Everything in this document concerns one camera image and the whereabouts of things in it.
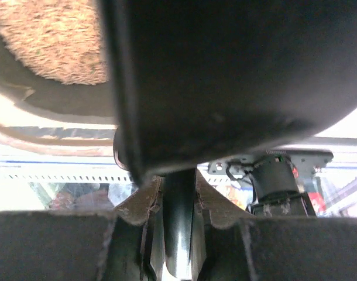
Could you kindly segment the black slotted litter scoop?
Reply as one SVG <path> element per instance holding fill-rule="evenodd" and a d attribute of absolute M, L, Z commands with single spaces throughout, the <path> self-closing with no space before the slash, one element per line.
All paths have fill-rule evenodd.
<path fill-rule="evenodd" d="M 315 135 L 357 107 L 357 1 L 99 1 L 139 187 Z"/>

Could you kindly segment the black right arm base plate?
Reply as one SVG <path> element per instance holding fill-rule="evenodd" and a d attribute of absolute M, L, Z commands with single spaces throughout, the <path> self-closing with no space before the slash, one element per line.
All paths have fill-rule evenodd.
<path fill-rule="evenodd" d="M 277 163 L 284 163 L 294 177 L 310 177 L 333 160 L 333 153 L 324 149 L 270 149 L 251 154 L 238 154 L 208 163 L 210 176 L 230 176 L 231 179 L 266 171 Z"/>

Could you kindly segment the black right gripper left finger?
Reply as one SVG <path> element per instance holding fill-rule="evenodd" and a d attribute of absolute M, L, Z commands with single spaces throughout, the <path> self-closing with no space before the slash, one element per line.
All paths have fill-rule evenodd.
<path fill-rule="evenodd" d="M 161 184 L 112 210 L 0 211 L 0 280 L 160 280 Z"/>

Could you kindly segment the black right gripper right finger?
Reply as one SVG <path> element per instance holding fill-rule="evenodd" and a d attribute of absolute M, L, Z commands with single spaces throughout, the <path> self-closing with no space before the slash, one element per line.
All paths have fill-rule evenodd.
<path fill-rule="evenodd" d="M 254 217 L 196 188 L 194 280 L 357 280 L 357 218 Z"/>

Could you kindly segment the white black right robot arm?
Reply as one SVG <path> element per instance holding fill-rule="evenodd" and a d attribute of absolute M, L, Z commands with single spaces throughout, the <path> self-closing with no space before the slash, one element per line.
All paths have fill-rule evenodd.
<path fill-rule="evenodd" d="M 357 280 L 357 218 L 316 217 L 295 172 L 245 166 L 249 211 L 189 169 L 117 210 L 0 212 L 0 280 Z"/>

